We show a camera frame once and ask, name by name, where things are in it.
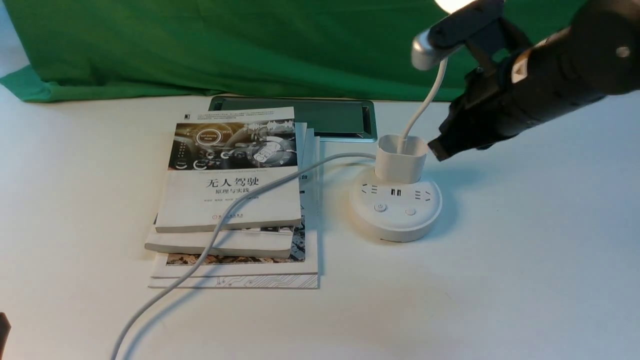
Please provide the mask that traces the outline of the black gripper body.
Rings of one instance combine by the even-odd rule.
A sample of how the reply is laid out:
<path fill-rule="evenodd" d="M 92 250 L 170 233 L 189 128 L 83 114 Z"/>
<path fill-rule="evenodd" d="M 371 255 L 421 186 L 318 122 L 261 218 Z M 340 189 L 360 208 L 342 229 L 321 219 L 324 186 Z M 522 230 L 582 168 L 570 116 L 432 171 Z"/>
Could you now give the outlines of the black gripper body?
<path fill-rule="evenodd" d="M 502 101 L 511 86 L 511 68 L 499 64 L 493 73 L 480 68 L 467 73 L 465 91 L 451 102 L 439 135 L 460 139 L 463 151 L 487 150 L 514 138 L 498 129 L 505 109 Z"/>

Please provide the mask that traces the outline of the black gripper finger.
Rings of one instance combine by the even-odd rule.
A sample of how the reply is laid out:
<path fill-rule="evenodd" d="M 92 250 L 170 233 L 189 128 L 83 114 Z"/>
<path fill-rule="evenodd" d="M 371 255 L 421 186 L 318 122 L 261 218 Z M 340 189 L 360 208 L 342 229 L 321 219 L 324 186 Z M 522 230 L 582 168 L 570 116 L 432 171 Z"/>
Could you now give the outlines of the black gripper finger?
<path fill-rule="evenodd" d="M 427 144 L 439 162 L 444 162 L 463 151 L 463 141 L 454 136 L 439 135 Z"/>

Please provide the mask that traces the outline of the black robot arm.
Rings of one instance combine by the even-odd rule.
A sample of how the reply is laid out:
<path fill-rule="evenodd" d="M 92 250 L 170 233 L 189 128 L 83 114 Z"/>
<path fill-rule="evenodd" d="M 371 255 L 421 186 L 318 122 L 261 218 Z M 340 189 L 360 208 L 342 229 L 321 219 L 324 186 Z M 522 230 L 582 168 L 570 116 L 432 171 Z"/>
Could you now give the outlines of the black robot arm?
<path fill-rule="evenodd" d="M 537 44 L 504 10 L 502 0 L 473 0 L 414 38 L 416 68 L 461 47 L 477 62 L 428 143 L 441 162 L 639 89 L 637 0 L 588 0 L 567 27 Z"/>

